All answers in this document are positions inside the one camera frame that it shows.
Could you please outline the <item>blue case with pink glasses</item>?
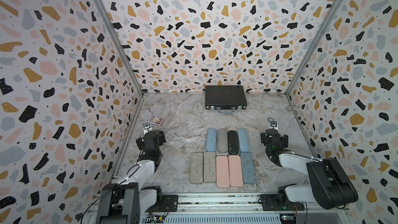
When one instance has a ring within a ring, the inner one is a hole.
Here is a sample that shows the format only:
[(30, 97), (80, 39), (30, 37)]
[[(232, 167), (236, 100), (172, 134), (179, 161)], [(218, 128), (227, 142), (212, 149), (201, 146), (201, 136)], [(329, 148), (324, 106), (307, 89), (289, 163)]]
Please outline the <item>blue case with pink glasses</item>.
[(238, 129), (238, 142), (240, 152), (250, 152), (250, 141), (246, 129)]

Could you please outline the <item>black case beige lining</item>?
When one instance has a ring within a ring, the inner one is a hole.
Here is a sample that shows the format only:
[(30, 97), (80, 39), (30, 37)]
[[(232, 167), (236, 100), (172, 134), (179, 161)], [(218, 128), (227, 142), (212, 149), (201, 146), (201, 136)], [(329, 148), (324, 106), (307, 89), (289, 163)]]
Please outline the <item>black case beige lining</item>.
[(239, 153), (239, 141), (236, 131), (228, 131), (228, 154), (237, 155)]

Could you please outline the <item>beige case with brown glasses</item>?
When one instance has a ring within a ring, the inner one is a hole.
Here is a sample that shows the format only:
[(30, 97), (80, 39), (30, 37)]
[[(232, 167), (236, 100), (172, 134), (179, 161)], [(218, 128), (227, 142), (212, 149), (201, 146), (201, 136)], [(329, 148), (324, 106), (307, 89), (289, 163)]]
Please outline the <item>beige case with brown glasses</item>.
[(228, 152), (228, 132), (226, 129), (219, 129), (217, 132), (217, 149), (220, 153)]

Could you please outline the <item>grey case mint lining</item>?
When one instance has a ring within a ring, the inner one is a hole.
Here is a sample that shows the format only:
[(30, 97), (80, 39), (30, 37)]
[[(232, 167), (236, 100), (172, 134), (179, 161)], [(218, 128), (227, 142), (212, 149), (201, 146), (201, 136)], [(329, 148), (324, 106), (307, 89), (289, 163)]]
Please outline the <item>grey case mint lining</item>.
[(255, 166), (254, 166), (254, 160), (252, 157), (252, 153), (241, 152), (240, 158), (241, 158), (243, 182), (245, 184), (255, 184), (256, 183), (256, 175), (255, 175)]

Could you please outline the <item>mint green glasses case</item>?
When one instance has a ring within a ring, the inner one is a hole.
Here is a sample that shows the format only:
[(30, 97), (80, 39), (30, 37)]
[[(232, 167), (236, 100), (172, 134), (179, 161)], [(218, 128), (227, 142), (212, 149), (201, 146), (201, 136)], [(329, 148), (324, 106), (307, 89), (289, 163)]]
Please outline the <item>mint green glasses case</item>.
[(204, 152), (203, 182), (216, 182), (216, 153)]

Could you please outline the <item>pink glasses case grey lining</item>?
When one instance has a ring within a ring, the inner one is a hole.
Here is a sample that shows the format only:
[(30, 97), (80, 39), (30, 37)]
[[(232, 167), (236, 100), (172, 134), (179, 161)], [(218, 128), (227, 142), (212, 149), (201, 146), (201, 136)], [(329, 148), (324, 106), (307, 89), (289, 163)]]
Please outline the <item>pink glasses case grey lining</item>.
[(216, 157), (216, 185), (219, 188), (230, 186), (229, 159), (227, 156)]

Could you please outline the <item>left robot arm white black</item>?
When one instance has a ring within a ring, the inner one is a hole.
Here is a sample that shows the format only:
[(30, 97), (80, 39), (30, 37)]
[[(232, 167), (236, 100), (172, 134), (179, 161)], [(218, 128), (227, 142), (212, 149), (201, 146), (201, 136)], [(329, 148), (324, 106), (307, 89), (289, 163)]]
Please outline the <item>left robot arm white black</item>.
[(139, 224), (146, 210), (162, 201), (159, 186), (144, 187), (144, 184), (160, 165), (160, 147), (166, 142), (165, 135), (148, 122), (143, 124), (143, 131), (144, 136), (136, 139), (140, 150), (137, 163), (126, 176), (104, 186), (101, 192), (97, 224)]

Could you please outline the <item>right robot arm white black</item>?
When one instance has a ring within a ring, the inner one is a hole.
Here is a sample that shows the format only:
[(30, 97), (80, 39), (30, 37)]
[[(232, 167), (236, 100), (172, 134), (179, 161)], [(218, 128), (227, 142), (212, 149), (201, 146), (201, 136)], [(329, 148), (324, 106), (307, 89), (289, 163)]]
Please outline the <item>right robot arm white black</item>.
[(357, 190), (336, 158), (319, 159), (289, 150), (289, 137), (279, 133), (277, 121), (273, 118), (268, 121), (270, 128), (261, 133), (261, 143), (269, 160), (279, 167), (298, 171), (309, 180), (306, 185), (280, 186), (274, 200), (278, 208), (317, 203), (324, 209), (341, 209), (359, 200)]

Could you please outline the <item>playing card box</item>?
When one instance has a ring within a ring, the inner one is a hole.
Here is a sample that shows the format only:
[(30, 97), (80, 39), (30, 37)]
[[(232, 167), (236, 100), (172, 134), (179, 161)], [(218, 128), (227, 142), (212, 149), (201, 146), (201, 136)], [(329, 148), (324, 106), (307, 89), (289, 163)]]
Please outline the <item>playing card box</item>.
[(155, 125), (160, 126), (160, 125), (162, 124), (163, 120), (164, 120), (163, 117), (159, 117), (159, 116), (154, 116), (154, 115), (152, 115), (152, 116), (149, 118), (148, 122), (151, 123), (151, 124), (155, 124)]

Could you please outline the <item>black ribbed briefcase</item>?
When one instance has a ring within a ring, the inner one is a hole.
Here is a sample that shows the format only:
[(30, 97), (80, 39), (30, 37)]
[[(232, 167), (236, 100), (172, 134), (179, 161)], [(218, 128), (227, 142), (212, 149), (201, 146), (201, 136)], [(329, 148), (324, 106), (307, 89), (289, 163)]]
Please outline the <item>black ribbed briefcase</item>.
[(207, 86), (205, 108), (207, 110), (245, 110), (247, 100), (243, 86)]

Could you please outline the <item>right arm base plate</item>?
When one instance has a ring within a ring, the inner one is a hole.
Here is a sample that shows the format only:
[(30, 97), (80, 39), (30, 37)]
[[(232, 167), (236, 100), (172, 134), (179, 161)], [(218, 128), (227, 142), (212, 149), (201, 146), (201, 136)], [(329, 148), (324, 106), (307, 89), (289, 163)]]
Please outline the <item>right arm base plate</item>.
[(262, 205), (263, 211), (304, 211), (303, 203), (291, 202), (282, 194), (262, 194), (258, 201)]

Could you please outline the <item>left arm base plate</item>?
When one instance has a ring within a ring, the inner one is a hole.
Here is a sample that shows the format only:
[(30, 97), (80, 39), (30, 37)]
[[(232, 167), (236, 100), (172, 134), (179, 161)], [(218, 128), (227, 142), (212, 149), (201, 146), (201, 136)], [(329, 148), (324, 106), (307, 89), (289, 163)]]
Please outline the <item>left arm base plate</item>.
[(178, 195), (164, 195), (162, 200), (149, 207), (146, 212), (177, 212)]

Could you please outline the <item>aluminium front rail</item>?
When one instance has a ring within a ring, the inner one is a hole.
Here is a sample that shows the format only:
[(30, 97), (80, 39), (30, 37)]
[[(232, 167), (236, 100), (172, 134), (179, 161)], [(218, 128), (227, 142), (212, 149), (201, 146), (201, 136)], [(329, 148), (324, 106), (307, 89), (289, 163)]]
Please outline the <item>aluminium front rail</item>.
[(273, 193), (174, 193), (177, 212), (145, 213), (139, 224), (355, 224), (348, 208), (326, 210), (303, 203), (304, 211), (263, 211), (260, 195)]

